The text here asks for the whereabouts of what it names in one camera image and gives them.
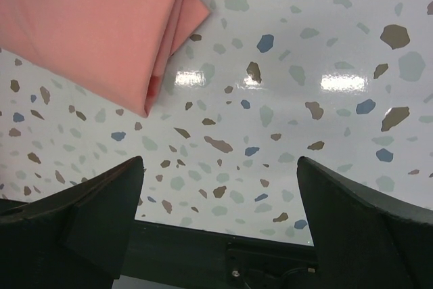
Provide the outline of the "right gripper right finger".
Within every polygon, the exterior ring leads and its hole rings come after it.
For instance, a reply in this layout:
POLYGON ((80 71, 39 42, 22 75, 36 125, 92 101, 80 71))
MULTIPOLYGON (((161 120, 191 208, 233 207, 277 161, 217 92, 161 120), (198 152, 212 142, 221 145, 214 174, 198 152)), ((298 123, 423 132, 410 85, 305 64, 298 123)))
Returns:
POLYGON ((324 288, 431 288, 432 211, 302 156, 297 180, 324 288))

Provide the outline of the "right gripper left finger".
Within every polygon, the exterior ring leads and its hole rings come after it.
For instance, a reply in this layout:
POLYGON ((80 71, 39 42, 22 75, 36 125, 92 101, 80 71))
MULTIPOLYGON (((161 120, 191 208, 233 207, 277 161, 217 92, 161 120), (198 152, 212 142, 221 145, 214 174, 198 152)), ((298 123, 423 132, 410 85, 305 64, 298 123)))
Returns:
POLYGON ((40 200, 1 200, 2 288, 111 288, 143 185, 140 156, 40 200))

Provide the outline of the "pink t shirt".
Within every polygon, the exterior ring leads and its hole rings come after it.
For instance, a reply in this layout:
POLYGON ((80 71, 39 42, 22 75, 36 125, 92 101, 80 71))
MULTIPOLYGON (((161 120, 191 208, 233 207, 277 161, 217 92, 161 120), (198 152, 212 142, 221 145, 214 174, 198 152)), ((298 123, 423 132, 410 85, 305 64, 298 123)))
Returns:
POLYGON ((145 117, 209 13, 201 0, 1 0, 1 47, 145 117))

